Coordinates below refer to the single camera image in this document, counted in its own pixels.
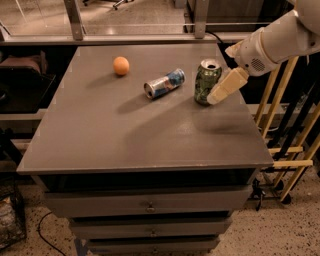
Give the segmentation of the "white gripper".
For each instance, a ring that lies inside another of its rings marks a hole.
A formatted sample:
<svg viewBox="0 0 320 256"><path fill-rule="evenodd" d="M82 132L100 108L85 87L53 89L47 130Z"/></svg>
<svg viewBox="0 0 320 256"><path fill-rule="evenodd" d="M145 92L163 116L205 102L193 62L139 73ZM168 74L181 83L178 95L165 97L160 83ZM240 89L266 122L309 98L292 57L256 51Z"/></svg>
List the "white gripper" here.
<svg viewBox="0 0 320 256"><path fill-rule="evenodd" d="M260 28L246 39L226 48L225 53L234 58L239 67L231 69L212 88L207 96L209 104L220 103L243 87L247 83L249 75L262 76L277 67L277 64L267 56L263 48L263 31L264 29Z"/></svg>

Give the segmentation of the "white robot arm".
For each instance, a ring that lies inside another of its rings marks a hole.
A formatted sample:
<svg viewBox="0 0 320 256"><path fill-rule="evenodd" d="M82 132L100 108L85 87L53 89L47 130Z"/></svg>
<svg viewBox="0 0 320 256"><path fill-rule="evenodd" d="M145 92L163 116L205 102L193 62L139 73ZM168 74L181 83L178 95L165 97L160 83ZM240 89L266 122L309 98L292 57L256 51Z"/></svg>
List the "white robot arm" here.
<svg viewBox="0 0 320 256"><path fill-rule="evenodd" d="M262 76L291 57L319 51L320 0L295 0L293 10L225 50L237 67L219 80L207 101L211 105L222 102L243 87L250 76Z"/></svg>

